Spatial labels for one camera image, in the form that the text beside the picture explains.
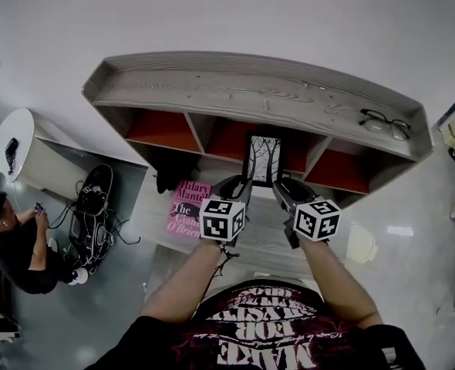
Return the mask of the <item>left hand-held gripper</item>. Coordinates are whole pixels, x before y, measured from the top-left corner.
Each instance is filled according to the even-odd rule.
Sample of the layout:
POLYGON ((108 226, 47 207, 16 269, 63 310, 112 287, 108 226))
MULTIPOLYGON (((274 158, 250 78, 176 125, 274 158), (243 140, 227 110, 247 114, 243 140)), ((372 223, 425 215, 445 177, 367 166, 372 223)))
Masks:
POLYGON ((245 228, 246 204, 249 203, 252 187, 252 179, 245 179, 242 175, 228 177, 214 185, 212 195, 227 200, 202 201, 200 239, 235 247, 240 232, 245 228))

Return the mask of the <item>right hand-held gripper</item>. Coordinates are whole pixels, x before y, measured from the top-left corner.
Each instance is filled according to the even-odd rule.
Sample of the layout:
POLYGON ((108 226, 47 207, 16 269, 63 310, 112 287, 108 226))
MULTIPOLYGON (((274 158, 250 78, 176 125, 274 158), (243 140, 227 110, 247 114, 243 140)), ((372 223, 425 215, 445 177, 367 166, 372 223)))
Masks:
POLYGON ((319 195, 294 179, 277 180, 272 190, 280 207, 290 216, 284 225, 292 249, 300 247, 299 237, 313 242, 328 241, 338 233, 342 210, 332 200, 313 202, 319 195))

